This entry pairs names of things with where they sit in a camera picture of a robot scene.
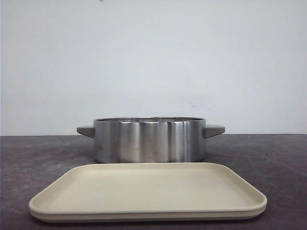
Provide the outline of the stainless steel pot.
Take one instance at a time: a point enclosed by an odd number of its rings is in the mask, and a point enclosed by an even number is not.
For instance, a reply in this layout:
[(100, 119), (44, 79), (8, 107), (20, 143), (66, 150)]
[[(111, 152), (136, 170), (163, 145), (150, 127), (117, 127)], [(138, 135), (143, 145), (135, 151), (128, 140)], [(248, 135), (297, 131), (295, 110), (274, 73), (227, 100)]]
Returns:
[(94, 140), (100, 163), (163, 163), (200, 161), (206, 140), (225, 127), (197, 117), (118, 117), (96, 119), (76, 131)]

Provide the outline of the beige plastic tray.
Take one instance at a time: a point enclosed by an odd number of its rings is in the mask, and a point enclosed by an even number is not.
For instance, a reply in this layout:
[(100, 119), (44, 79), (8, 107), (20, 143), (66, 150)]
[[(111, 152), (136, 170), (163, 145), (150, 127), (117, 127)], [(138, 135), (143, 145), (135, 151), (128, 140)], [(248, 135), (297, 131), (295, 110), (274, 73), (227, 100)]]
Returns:
[(75, 167), (29, 201), (46, 222), (250, 219), (266, 196), (226, 166), (198, 163)]

